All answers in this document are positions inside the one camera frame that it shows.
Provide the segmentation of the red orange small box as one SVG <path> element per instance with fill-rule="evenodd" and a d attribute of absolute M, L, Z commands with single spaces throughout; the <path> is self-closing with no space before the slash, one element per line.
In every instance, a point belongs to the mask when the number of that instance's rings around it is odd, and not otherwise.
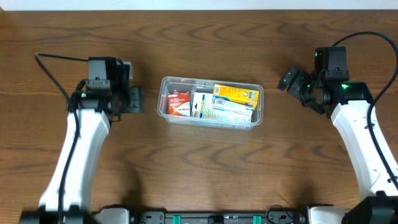
<path fill-rule="evenodd" d="M 175 92 L 168 94 L 169 115 L 190 116 L 190 92 Z"/>

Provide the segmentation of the yellow box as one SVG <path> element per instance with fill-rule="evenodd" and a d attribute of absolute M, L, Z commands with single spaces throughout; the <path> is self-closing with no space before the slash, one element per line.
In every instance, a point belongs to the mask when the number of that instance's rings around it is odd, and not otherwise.
<path fill-rule="evenodd" d="M 258 104 L 259 92 L 256 90 L 215 84 L 213 96 L 226 101 L 251 106 L 255 109 Z"/>

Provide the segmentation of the clear plastic container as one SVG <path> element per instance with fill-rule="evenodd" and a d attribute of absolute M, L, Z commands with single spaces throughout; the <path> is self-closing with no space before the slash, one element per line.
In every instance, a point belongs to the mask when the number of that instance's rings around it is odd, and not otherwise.
<path fill-rule="evenodd" d="M 188 116 L 169 115 L 168 110 L 168 94 L 175 92 L 190 92 L 190 112 L 192 113 L 192 103 L 194 93 L 211 93 L 213 94 L 214 85 L 225 85 L 237 88 L 244 88 L 248 90 L 256 90 L 259 92 L 259 99 L 256 108 L 253 110 L 252 119 L 250 123 L 237 123 L 218 121 L 216 119 L 203 119 Z M 218 80 L 204 80 L 195 78 L 182 77 L 165 77 L 162 80 L 159 93 L 159 102 L 157 111 L 160 116 L 165 118 L 170 123 L 185 124 L 193 126 L 206 126 L 229 129 L 247 129 L 250 130 L 262 123 L 264 109 L 264 89 L 257 84 L 226 82 Z"/>

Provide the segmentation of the slim white blue box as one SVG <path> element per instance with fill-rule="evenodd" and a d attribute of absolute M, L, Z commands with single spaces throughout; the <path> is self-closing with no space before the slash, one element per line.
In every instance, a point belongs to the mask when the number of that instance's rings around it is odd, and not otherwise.
<path fill-rule="evenodd" d="M 218 121 L 250 123 L 253 110 L 252 106 L 213 97 L 213 114 Z"/>

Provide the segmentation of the large blue white box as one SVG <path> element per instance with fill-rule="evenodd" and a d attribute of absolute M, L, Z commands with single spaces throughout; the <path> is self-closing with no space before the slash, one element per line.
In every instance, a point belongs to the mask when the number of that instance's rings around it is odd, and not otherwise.
<path fill-rule="evenodd" d="M 213 95 L 211 93 L 194 93 L 191 117 L 216 119 L 213 109 Z"/>

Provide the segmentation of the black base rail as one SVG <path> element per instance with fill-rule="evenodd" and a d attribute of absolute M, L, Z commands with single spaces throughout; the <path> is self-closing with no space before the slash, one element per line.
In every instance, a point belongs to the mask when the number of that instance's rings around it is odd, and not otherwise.
<path fill-rule="evenodd" d="M 168 212 L 166 210 L 134 210 L 111 206 L 94 214 L 98 223 L 123 224 L 267 224 L 267 223 L 345 223 L 348 210 L 331 204 L 315 204 L 304 208 L 273 205 L 256 212 Z"/>

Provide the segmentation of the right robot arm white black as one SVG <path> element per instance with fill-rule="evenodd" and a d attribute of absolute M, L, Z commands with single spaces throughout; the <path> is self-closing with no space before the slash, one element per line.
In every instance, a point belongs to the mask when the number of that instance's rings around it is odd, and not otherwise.
<path fill-rule="evenodd" d="M 300 222 L 397 223 L 397 162 L 371 107 L 367 84 L 349 79 L 345 47 L 315 49 L 314 71 L 292 67 L 277 87 L 331 119 L 348 151 L 361 195 L 351 210 L 309 205 Z"/>

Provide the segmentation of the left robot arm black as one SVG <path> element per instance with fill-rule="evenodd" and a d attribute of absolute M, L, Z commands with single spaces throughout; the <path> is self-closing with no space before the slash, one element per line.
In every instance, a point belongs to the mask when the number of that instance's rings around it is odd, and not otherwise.
<path fill-rule="evenodd" d="M 133 223 L 130 209 L 91 209 L 98 158 L 111 125 L 122 114 L 143 110 L 143 92 L 131 86 L 133 67 L 114 57 L 90 57 L 88 78 L 67 100 L 67 133 L 53 176 L 37 210 L 24 210 L 20 223 Z"/>

